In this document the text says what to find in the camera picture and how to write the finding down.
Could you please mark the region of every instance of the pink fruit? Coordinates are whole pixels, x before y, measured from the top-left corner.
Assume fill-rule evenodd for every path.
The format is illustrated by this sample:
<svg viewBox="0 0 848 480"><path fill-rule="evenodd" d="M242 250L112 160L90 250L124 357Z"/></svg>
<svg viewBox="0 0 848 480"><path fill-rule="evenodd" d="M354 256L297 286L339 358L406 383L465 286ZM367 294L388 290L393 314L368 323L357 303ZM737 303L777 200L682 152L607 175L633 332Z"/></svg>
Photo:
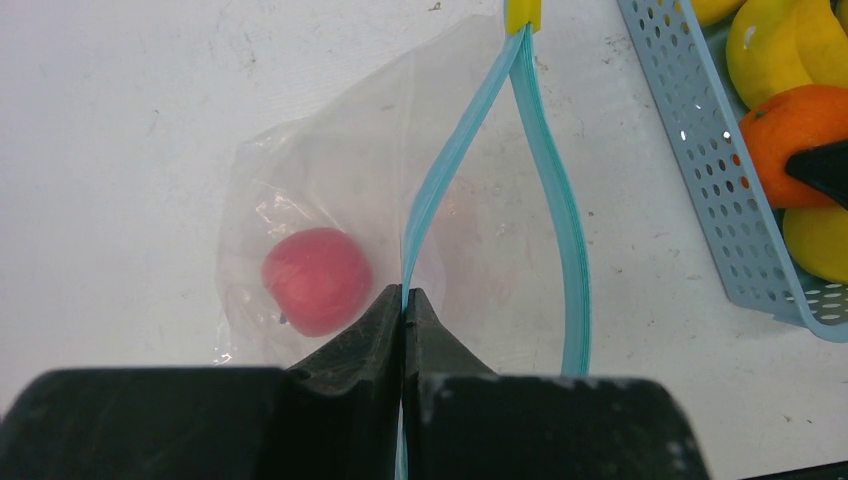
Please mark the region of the pink fruit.
<svg viewBox="0 0 848 480"><path fill-rule="evenodd" d="M347 234L313 228L271 249L262 264L262 283L298 332L320 337L353 320L373 276L362 249Z"/></svg>

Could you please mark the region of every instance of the transparent bag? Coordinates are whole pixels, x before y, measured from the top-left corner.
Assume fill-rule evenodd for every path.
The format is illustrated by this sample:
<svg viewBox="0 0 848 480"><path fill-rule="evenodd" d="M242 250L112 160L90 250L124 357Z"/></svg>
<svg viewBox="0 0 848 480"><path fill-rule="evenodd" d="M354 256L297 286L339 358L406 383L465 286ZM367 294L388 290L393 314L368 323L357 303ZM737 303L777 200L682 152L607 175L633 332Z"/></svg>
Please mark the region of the transparent bag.
<svg viewBox="0 0 848 480"><path fill-rule="evenodd" d="M238 149L218 256L227 319L219 360L290 366L358 318L386 285L403 283L423 288L444 325L497 371L586 373L582 230L541 113L532 34L522 30L522 44L519 35L505 42L503 31L499 17L470 17L316 115ZM513 88L501 90L510 70ZM533 108L541 125L528 126ZM321 250L325 240L344 248ZM281 293L265 273L285 242L305 245L305 253L287 251L286 262L311 260L278 262L286 285L295 285ZM344 271L333 275L333 265L315 260L325 255ZM306 264L329 270L305 274ZM308 298L315 292L331 295ZM332 331L305 331L308 321L281 316L295 297L307 310L337 299L344 318Z"/></svg>

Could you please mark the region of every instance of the perforated basket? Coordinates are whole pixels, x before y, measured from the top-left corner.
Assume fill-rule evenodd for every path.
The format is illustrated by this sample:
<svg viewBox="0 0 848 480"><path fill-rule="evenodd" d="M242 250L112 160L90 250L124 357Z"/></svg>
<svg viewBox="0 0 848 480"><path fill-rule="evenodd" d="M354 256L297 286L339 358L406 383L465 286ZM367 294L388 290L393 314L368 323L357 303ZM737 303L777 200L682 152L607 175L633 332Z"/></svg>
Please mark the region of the perforated basket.
<svg viewBox="0 0 848 480"><path fill-rule="evenodd" d="M729 22L702 31L688 0L618 3L730 301L848 342L848 286L793 264L739 133Z"/></svg>

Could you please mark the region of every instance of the yellow clip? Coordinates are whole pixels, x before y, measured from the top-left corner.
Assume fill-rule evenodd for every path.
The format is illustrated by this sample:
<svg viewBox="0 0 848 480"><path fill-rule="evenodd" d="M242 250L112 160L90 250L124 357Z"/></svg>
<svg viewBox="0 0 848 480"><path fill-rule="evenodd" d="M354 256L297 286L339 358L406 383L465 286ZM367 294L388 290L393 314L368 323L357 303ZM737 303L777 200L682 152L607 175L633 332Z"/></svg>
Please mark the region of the yellow clip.
<svg viewBox="0 0 848 480"><path fill-rule="evenodd" d="M542 0L508 0L506 33L515 35L528 23L533 24L533 33L542 28Z"/></svg>

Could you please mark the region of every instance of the orange fruit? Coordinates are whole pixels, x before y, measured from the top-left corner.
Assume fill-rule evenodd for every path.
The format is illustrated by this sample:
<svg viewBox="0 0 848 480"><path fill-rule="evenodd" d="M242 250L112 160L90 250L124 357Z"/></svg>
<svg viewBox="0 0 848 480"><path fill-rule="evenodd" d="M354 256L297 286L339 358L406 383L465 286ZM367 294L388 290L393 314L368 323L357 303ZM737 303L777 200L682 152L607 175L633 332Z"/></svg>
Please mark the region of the orange fruit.
<svg viewBox="0 0 848 480"><path fill-rule="evenodd" d="M848 139L848 88L803 85L779 93L745 115L739 130L772 207L835 203L785 168L795 153Z"/></svg>

